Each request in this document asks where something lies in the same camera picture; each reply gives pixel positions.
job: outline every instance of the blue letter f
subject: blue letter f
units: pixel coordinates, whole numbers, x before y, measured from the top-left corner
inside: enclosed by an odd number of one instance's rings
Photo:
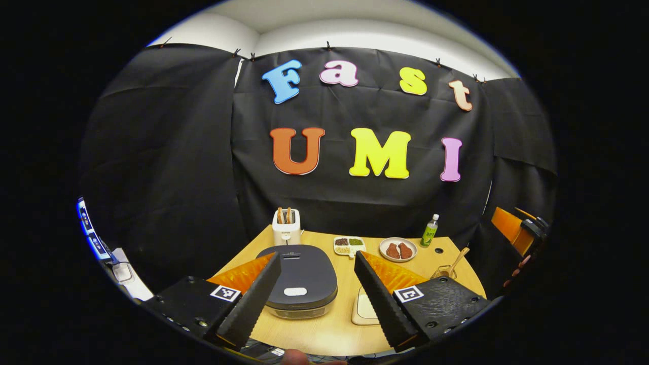
[[[262,75],[262,80],[268,80],[273,87],[273,91],[275,92],[275,104],[281,104],[300,92],[300,89],[292,88],[291,85],[288,84],[289,82],[294,85],[300,83],[300,76],[294,70],[300,67],[302,67],[300,61],[290,60],[289,62],[286,62],[285,64]]]

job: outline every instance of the green bottle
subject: green bottle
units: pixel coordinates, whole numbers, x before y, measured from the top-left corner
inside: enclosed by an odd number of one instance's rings
[[[424,231],[424,235],[421,237],[421,247],[428,247],[430,246],[430,242],[433,240],[433,237],[435,237],[435,233],[437,232],[437,220],[439,219],[438,214],[433,215],[433,220],[428,222],[426,225],[426,230]]]

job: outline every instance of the black backdrop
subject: black backdrop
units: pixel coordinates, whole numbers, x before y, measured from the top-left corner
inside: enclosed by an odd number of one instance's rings
[[[108,86],[81,146],[80,190],[100,237],[153,291],[211,277],[244,239],[230,156],[240,58],[149,47]]]
[[[276,105],[262,75],[292,59],[302,63],[300,92]],[[109,85],[90,118],[81,160],[88,210],[152,291],[184,275],[213,275],[270,224],[277,207],[293,207],[303,229],[375,237],[420,236],[436,213],[437,235],[459,248],[482,218],[469,259],[492,297],[520,260],[490,230],[494,207],[551,221],[554,146],[541,106],[520,79],[482,83],[409,55],[318,48],[244,60],[234,87],[239,60],[197,45],[149,47]],[[329,60],[355,64],[358,85],[322,82]],[[403,67],[426,75],[424,95],[401,90]],[[448,86],[455,80],[471,91],[471,111],[457,105]],[[275,167],[269,133],[279,127],[297,131],[291,157],[298,162],[306,158],[301,131],[326,131],[313,172],[286,175]],[[372,129],[381,144],[394,131],[409,133],[410,176],[351,176],[350,132],[358,127]],[[457,182],[440,179],[442,138],[462,141]],[[519,178],[541,167],[545,174]]]
[[[279,105],[262,75],[297,59],[299,94]],[[358,85],[344,87],[319,79],[324,64],[346,60],[358,67]],[[420,69],[427,92],[413,95],[399,86],[399,70]],[[448,83],[470,88],[473,110],[457,106]],[[273,165],[271,129],[288,127],[297,135],[291,157],[306,157],[304,128],[325,130],[320,161],[307,175],[286,175]],[[407,179],[385,172],[351,176],[356,140],[354,128],[372,129],[383,145],[394,131],[410,134]],[[250,238],[270,224],[277,207],[300,210],[310,231],[370,237],[421,236],[433,214],[440,215],[439,236],[465,245],[482,213],[493,165],[492,125],[481,84],[472,77],[409,55],[373,49],[306,49],[245,61],[234,93],[232,153],[241,186],[241,205]],[[440,179],[444,171],[444,137],[458,138],[458,182]]]

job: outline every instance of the white wall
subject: white wall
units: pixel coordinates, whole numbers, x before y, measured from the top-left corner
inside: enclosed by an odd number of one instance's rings
[[[197,14],[158,37],[150,45],[201,44],[239,52],[250,57],[289,49],[326,47],[362,47],[383,49],[434,61],[464,72],[478,74],[482,80],[518,77],[468,47],[437,34],[413,27],[368,19],[329,19],[288,25],[259,34],[248,26],[217,14]]]
[[[149,45],[187,43],[207,45],[224,51],[234,52],[241,48],[239,54],[250,57],[259,40],[259,33],[245,24],[217,14],[198,13],[175,25]]]
[[[420,29],[384,21],[366,19],[331,19],[289,25],[260,36],[255,54],[289,49],[326,47],[362,47],[383,49],[434,61],[480,80],[512,77],[506,70],[477,53],[447,38]]]

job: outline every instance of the toaster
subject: toaster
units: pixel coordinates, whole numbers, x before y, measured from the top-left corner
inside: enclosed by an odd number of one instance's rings
[[[282,209],[282,214],[286,217],[288,209]],[[300,236],[300,211],[291,209],[291,223],[282,224],[277,221],[277,212],[273,212],[273,238],[276,246],[282,245],[299,245]]]

